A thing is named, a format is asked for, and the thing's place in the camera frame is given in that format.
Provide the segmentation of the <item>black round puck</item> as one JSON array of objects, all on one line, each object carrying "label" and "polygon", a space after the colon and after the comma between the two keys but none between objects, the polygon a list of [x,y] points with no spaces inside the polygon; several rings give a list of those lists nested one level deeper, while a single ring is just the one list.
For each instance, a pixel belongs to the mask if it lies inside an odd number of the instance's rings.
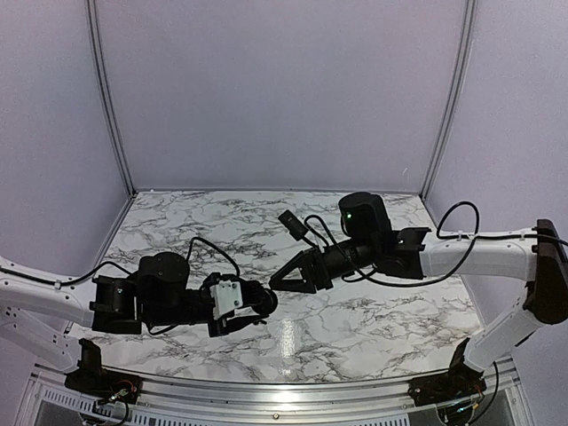
[{"label": "black round puck", "polygon": [[278,297],[270,289],[264,289],[261,301],[253,307],[253,311],[262,316],[270,316],[278,307]]}]

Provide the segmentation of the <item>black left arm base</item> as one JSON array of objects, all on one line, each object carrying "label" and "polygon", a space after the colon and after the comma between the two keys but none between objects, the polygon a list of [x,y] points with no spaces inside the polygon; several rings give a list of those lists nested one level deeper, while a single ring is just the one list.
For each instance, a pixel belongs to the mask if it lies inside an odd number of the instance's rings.
[{"label": "black left arm base", "polygon": [[118,400],[135,404],[141,391],[141,377],[103,368],[101,350],[92,341],[82,338],[79,345],[80,356],[76,368],[66,374],[65,387],[97,397],[104,403]]}]

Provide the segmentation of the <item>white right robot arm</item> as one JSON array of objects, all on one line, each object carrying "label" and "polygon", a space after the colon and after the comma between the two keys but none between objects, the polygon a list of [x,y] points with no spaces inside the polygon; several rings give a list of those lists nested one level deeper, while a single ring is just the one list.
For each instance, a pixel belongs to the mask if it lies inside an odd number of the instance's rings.
[{"label": "white right robot arm", "polygon": [[449,398],[461,396],[495,360],[538,329],[567,320],[567,244],[547,219],[503,233],[395,230],[377,194],[351,193],[338,207],[346,240],[299,252],[270,278],[271,289],[315,294],[353,273],[388,288],[427,287],[454,275],[525,283],[520,298],[455,350],[439,380]]}]

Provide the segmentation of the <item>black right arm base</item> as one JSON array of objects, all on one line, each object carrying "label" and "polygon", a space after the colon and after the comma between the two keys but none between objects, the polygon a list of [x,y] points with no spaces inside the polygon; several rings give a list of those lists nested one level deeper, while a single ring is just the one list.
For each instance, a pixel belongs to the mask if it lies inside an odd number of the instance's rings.
[{"label": "black right arm base", "polygon": [[419,376],[408,382],[407,394],[416,406],[465,398],[486,390],[483,372],[465,364],[468,343],[469,338],[466,338],[456,347],[449,368],[444,373]]}]

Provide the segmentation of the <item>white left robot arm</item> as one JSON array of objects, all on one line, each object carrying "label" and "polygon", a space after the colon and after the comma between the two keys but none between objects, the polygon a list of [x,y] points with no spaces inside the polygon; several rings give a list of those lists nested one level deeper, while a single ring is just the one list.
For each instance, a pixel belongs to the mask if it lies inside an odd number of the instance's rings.
[{"label": "white left robot arm", "polygon": [[138,269],[109,277],[58,275],[1,260],[1,298],[26,311],[68,320],[93,331],[139,335],[205,324],[211,337],[264,322],[277,296],[256,280],[214,272],[197,289],[187,286],[189,264],[179,254],[144,256]]}]

